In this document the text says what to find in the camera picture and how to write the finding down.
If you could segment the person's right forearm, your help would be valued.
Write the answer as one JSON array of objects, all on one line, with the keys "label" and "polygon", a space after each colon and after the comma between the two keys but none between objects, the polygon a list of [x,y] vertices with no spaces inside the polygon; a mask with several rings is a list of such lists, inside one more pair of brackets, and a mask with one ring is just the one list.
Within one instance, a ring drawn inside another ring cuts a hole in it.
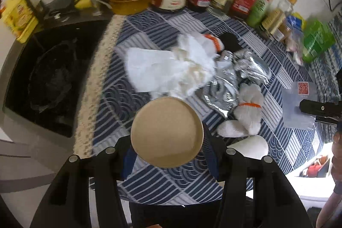
[{"label": "person's right forearm", "polygon": [[341,182],[321,209],[315,227],[341,227]]}]

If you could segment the person's right hand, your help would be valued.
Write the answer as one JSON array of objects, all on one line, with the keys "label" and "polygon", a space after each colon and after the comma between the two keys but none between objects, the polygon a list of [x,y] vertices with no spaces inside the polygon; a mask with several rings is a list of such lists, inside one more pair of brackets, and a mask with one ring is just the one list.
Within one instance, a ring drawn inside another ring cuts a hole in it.
[{"label": "person's right hand", "polygon": [[341,132],[336,132],[333,137],[332,144],[332,170],[331,174],[335,181],[342,181],[342,145],[341,145]]}]

